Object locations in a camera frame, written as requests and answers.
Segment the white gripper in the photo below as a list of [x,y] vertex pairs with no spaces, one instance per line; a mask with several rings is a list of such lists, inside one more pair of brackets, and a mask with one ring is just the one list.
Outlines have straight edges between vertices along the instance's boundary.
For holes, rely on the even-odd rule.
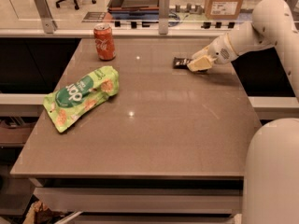
[[208,47],[195,52],[187,67],[192,72],[205,71],[214,64],[226,64],[238,58],[228,34],[214,39]]

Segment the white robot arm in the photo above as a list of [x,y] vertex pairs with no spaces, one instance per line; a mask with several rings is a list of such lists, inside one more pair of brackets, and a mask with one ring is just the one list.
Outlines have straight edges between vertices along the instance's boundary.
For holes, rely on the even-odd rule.
[[[252,19],[192,56],[188,68],[231,62],[251,94],[299,95],[299,36],[284,0],[262,0]],[[249,144],[241,224],[299,224],[299,118],[276,119]]]

